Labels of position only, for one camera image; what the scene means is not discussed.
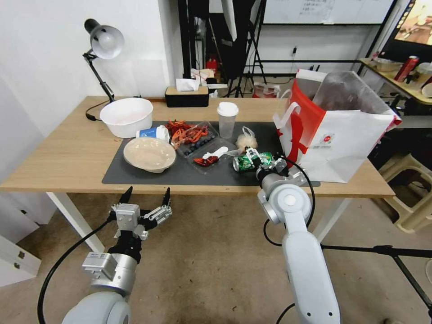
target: plastic stool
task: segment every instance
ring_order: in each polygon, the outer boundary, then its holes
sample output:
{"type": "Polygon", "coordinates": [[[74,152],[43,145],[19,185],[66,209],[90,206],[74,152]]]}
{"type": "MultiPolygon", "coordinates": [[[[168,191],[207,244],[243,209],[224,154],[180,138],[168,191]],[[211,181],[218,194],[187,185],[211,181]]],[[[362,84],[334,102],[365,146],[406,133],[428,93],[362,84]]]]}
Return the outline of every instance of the plastic stool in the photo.
{"type": "MultiPolygon", "coordinates": [[[[386,182],[390,182],[404,170],[414,170],[420,173],[422,178],[432,185],[432,171],[417,161],[411,154],[406,155],[391,167],[382,172],[382,177],[386,182]]],[[[395,225],[402,231],[414,233],[419,229],[432,224],[432,192],[427,193],[413,207],[403,203],[398,197],[384,198],[399,214],[399,219],[395,225]]]]}

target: desk lamp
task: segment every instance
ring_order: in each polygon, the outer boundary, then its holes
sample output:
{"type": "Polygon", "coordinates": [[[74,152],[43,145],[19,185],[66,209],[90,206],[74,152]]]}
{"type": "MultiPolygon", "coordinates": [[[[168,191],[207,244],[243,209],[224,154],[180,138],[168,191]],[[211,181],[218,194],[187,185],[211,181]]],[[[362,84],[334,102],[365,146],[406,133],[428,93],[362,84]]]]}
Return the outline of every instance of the desk lamp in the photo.
{"type": "Polygon", "coordinates": [[[100,25],[94,19],[87,19],[84,23],[84,28],[90,34],[91,49],[82,56],[84,56],[94,75],[98,78],[100,86],[109,98],[109,102],[113,102],[114,92],[100,78],[93,66],[93,60],[98,57],[101,59],[113,59],[122,51],[125,39],[118,29],[107,25],[100,25]]]}

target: green soda can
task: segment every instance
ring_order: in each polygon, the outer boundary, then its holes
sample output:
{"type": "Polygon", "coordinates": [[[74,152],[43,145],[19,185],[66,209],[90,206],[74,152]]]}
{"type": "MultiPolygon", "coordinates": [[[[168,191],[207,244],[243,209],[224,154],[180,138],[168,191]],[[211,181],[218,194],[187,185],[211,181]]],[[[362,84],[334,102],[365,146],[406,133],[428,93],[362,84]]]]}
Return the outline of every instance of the green soda can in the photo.
{"type": "Polygon", "coordinates": [[[270,152],[258,153],[250,152],[250,154],[242,155],[239,157],[233,158],[233,167],[237,172],[253,170],[253,160],[259,158],[261,160],[261,164],[269,165],[273,160],[273,156],[270,152]]]}

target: whiteboard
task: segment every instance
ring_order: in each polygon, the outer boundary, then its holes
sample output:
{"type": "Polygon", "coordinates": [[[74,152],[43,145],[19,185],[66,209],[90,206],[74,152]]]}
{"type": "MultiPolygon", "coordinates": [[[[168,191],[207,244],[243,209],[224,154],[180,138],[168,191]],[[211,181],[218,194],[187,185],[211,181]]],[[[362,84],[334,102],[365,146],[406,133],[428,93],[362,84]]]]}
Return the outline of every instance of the whiteboard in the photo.
{"type": "Polygon", "coordinates": [[[264,23],[381,24],[393,0],[267,0],[264,23]]]}

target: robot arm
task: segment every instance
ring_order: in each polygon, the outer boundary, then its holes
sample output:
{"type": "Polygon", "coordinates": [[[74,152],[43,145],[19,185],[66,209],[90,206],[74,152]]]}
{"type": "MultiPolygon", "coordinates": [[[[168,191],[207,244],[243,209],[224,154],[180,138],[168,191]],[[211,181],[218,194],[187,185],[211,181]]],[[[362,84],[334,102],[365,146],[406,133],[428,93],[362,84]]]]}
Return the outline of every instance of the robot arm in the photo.
{"type": "Polygon", "coordinates": [[[135,282],[135,269],[141,261],[141,243],[149,230],[172,215],[168,188],[162,205],[152,211],[138,205],[112,206],[118,231],[117,244],[107,253],[90,252],[82,267],[92,276],[91,286],[101,291],[83,298],[63,319],[63,324],[129,324],[131,310],[127,299],[135,282]]]}
{"type": "Polygon", "coordinates": [[[258,200],[274,224],[286,225],[283,256],[301,323],[339,324],[338,302],[321,246],[306,228],[311,212],[309,197],[292,184],[298,183],[298,178],[277,173],[284,165],[286,162],[279,159],[271,166],[258,167],[256,176],[262,187],[258,200]]]}

